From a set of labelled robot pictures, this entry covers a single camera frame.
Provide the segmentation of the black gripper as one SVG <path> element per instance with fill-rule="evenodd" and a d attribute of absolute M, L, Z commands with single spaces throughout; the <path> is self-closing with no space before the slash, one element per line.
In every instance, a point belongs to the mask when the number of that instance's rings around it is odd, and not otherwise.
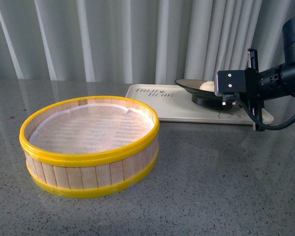
<path fill-rule="evenodd" d="M 248 68 L 245 70 L 247 114 L 256 131 L 281 130 L 295 123 L 295 114 L 286 122 L 271 126 L 263 123 L 264 101 L 284 96 L 295 97 L 295 59 L 288 57 L 285 63 L 259 72 L 258 53 L 248 49 Z"/>

